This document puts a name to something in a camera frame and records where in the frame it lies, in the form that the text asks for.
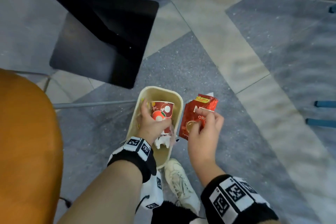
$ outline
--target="red packet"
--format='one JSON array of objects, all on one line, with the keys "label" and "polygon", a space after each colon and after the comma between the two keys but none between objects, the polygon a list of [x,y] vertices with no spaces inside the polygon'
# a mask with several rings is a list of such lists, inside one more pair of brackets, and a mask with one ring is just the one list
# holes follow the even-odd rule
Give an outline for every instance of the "red packet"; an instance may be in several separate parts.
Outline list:
[{"label": "red packet", "polygon": [[180,131],[178,133],[179,137],[188,140],[189,133],[194,124],[201,121],[201,129],[205,124],[205,117],[199,115],[195,112],[197,108],[204,108],[210,111],[215,111],[218,99],[208,95],[198,94],[197,98],[193,101],[185,104],[185,109],[183,112],[182,123]]}]

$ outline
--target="orange chair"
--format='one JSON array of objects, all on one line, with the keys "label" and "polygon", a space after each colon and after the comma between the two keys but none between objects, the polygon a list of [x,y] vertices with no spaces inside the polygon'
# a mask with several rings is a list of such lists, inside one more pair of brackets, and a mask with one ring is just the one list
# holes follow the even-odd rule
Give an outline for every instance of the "orange chair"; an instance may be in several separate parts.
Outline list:
[{"label": "orange chair", "polygon": [[52,223],[62,169],[53,105],[34,83],[0,69],[0,223]]}]

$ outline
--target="hand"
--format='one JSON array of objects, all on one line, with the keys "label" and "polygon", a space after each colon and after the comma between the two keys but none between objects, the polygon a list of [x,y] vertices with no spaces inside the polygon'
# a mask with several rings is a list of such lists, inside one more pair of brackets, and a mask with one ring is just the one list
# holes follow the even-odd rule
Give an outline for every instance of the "hand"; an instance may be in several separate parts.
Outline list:
[{"label": "hand", "polygon": [[149,145],[152,145],[162,131],[171,125],[171,119],[156,121],[152,118],[147,107],[147,100],[144,99],[141,104],[141,118],[139,120],[139,131],[137,137],[145,139]]},{"label": "hand", "polygon": [[224,118],[216,112],[199,108],[196,113],[206,117],[205,126],[200,132],[201,124],[193,125],[188,137],[188,154],[191,165],[202,182],[200,173],[204,173],[206,169],[217,169],[215,154]]}]

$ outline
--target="shoe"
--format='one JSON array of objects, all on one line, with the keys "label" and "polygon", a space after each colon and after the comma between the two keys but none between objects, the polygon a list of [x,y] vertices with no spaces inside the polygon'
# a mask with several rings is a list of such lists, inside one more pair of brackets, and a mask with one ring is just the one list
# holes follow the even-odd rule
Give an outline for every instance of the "shoe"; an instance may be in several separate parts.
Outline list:
[{"label": "shoe", "polygon": [[201,202],[192,188],[186,172],[176,159],[171,158],[167,162],[165,166],[165,177],[170,189],[177,196],[181,206],[190,209],[198,215]]}]

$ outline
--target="black pants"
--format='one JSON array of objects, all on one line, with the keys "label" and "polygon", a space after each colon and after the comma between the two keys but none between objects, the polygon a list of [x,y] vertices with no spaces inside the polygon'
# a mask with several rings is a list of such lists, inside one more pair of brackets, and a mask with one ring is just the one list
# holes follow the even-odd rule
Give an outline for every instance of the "black pants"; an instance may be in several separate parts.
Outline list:
[{"label": "black pants", "polygon": [[190,209],[164,201],[162,205],[153,209],[151,224],[189,224],[197,218],[199,217]]}]

